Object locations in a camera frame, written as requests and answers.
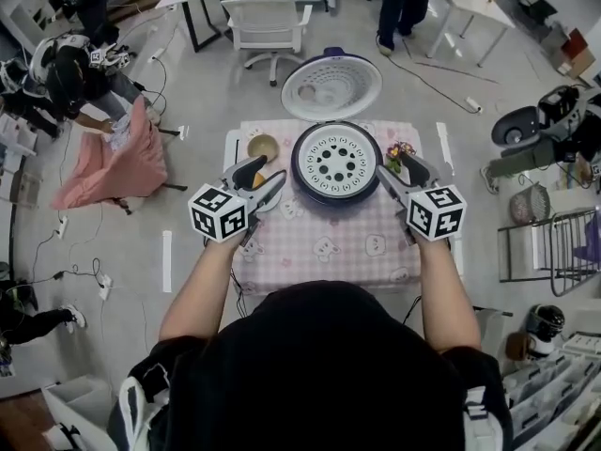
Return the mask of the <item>person's left forearm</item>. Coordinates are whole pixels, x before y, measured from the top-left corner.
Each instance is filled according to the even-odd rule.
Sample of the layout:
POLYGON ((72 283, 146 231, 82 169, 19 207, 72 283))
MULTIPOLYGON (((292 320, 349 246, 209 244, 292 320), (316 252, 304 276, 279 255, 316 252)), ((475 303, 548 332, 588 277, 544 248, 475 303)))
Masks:
POLYGON ((159 341, 191 336, 208 339, 219 331, 234 254, 240 239, 211 241, 168 308, 159 341))

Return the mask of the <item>white perforated steamer tray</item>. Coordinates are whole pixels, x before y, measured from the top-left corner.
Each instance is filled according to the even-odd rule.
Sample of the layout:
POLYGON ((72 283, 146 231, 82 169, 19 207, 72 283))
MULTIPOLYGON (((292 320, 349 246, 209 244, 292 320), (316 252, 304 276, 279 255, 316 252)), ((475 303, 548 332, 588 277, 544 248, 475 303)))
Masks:
POLYGON ((304 135, 297 164, 311 189, 326 196, 347 198, 370 185, 377 156, 365 132, 332 124, 304 135))

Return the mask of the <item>person's black shirt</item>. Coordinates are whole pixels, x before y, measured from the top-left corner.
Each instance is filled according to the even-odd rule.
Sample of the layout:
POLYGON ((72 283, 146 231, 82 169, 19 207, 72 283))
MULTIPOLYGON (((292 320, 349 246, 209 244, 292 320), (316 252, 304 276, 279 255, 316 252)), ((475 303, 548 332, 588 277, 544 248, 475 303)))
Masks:
POLYGON ((158 343, 131 370, 169 401, 151 451, 464 451, 470 389, 513 423, 498 362, 437 352, 367 291, 316 281, 271 293, 211 338, 158 343))

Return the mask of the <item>black metal pot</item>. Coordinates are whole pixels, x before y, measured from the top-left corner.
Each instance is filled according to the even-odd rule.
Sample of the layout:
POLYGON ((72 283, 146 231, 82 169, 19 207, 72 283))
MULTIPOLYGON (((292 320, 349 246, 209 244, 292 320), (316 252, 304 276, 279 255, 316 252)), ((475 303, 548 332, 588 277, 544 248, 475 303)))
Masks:
POLYGON ((380 147, 379 147, 378 143, 376 142, 375 138, 366 129, 364 129, 363 127, 361 127, 357 124, 351 123, 351 122, 334 121, 334 122, 316 124, 302 133, 302 135, 296 141, 296 143, 292 149, 290 169, 292 172, 293 179, 294 179, 295 183, 297 184, 297 187, 299 188, 300 192, 302 192, 307 197, 309 197, 310 199, 312 199, 313 201, 315 201, 316 203, 318 203, 322 206, 327 206, 327 207, 331 207, 331 208, 340 208, 345 205, 353 206, 353 205, 360 204, 376 191, 376 189, 379 185, 379 180, 377 177, 377 167, 379 164, 383 164, 382 152, 381 152, 380 147), (307 182, 301 177, 300 170, 299 170, 299 167, 297 164, 298 147, 300 146, 300 142, 304 138, 304 135, 307 132, 311 132, 313 129, 317 129, 319 127, 323 127, 326 125, 332 125, 332 124, 349 125, 351 127, 354 127, 357 130, 360 130, 361 132, 365 132, 366 135, 368 136, 368 138, 371 140, 374 150, 378 153, 377 166, 376 166, 375 173, 372 177, 372 180, 370 182, 370 185, 367 188, 365 188, 362 192, 356 193, 356 194, 352 195, 351 197, 347 197, 347 198, 330 197, 330 196, 326 196, 324 194, 321 194, 321 193, 316 192, 313 189, 311 189, 307 185, 307 182))

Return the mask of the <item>black and white helmet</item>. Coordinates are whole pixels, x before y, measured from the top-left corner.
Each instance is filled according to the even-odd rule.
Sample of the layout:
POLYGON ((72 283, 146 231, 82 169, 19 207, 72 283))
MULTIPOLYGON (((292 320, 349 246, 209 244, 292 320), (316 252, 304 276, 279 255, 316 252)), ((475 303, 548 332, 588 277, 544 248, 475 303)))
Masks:
POLYGON ((546 358, 555 350, 554 340, 565 324, 563 311, 555 305, 538 304, 526 319, 528 354, 533 359, 546 358))

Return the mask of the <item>small potted flower plant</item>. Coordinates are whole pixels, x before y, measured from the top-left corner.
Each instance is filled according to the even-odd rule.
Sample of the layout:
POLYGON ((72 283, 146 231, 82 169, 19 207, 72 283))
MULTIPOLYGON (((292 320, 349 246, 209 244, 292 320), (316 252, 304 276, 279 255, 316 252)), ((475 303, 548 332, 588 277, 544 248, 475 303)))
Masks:
POLYGON ((416 150, 408 142, 397 141, 389 146, 386 151, 385 166, 396 175, 400 175, 403 168, 401 157, 405 154, 415 155, 416 150))

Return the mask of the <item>brown bag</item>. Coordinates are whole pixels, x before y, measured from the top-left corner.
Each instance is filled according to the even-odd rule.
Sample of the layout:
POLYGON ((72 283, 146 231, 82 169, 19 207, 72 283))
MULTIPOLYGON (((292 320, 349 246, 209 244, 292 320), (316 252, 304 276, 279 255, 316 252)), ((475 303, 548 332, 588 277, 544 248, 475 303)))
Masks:
POLYGON ((511 361, 522 362, 531 356, 532 336, 526 332, 515 332, 507 336, 504 352, 511 361))

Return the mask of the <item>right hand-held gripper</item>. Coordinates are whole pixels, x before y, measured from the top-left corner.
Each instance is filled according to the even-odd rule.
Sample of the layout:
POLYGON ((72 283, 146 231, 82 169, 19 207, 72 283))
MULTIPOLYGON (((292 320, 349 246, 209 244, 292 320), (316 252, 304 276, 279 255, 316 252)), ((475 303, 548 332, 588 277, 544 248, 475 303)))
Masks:
POLYGON ((378 165, 380 184, 391 197, 401 197, 410 233, 427 241, 440 241, 460 234, 468 205, 456 186, 436 186, 440 180, 438 169, 417 155, 403 153, 402 165, 408 170, 410 186, 435 186, 410 192, 393 171, 378 165))

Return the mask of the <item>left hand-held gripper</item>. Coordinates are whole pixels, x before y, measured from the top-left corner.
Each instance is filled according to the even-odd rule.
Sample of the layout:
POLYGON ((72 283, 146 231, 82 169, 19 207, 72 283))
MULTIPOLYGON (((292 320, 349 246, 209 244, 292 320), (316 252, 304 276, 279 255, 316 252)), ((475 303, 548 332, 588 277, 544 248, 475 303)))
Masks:
MULTIPOLYGON (((249 157, 228 168, 230 188, 252 188, 256 173, 267 163, 266 155, 249 157)), ((279 170, 255 189, 255 211, 283 189, 287 171, 279 170)), ((194 231, 204 238, 223 243, 244 236, 243 244, 253 235, 259 219, 251 212, 250 199, 224 185, 205 183, 188 201, 188 212, 194 231)))

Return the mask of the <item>person's right forearm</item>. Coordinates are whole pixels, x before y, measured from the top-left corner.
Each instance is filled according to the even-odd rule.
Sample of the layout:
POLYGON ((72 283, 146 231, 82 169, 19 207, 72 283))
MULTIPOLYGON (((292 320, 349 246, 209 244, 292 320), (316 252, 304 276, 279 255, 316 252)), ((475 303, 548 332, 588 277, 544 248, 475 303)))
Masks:
POLYGON ((481 334, 469 296, 445 241, 415 238, 421 261, 425 341, 437 352, 481 349, 481 334))

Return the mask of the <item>beige bowl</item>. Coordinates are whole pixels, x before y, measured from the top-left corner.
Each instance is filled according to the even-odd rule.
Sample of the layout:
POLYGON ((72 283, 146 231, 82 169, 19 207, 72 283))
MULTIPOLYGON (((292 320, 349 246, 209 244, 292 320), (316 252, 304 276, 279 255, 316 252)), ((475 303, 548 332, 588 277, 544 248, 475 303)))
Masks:
POLYGON ((261 133, 250 139, 247 145, 247 154, 249 157, 265 156, 267 162, 271 163, 279 155, 279 145, 273 136, 261 133))

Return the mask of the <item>grey round appliance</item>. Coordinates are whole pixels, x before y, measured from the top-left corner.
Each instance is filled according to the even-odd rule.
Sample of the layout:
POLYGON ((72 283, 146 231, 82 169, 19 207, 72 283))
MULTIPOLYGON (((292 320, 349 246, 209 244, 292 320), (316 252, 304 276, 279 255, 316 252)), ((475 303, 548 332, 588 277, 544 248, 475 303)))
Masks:
POLYGON ((500 118, 493 126, 491 140, 500 148, 522 148, 537 142, 539 133, 538 110, 526 106, 500 118))

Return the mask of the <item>row of grey storage bins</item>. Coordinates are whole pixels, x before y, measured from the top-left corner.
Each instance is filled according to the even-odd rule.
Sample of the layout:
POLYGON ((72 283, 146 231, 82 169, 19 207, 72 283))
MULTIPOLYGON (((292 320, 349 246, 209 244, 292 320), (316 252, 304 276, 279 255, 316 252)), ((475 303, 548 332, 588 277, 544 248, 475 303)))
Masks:
POLYGON ((601 408, 601 334, 573 334, 503 379, 513 451, 567 451, 601 408))

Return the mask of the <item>stack of cardboard boxes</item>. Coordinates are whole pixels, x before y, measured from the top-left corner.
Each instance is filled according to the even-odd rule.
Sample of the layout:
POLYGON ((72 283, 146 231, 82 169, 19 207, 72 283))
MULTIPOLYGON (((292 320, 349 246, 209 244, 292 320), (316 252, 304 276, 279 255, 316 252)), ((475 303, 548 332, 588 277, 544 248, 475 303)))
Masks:
POLYGON ((552 68, 572 79, 578 79, 595 62, 588 42, 577 29, 567 33, 555 25, 540 45, 552 68))

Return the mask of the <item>dark blue rice cooker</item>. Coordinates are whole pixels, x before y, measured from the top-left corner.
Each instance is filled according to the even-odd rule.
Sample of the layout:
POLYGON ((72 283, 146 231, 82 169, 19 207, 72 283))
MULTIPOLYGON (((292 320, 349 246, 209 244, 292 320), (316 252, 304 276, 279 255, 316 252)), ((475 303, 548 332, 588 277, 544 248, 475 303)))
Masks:
POLYGON ((310 124, 307 129, 334 121, 354 123, 351 119, 378 98, 381 88, 381 73, 371 61, 329 47, 287 77, 281 102, 291 116, 310 124))

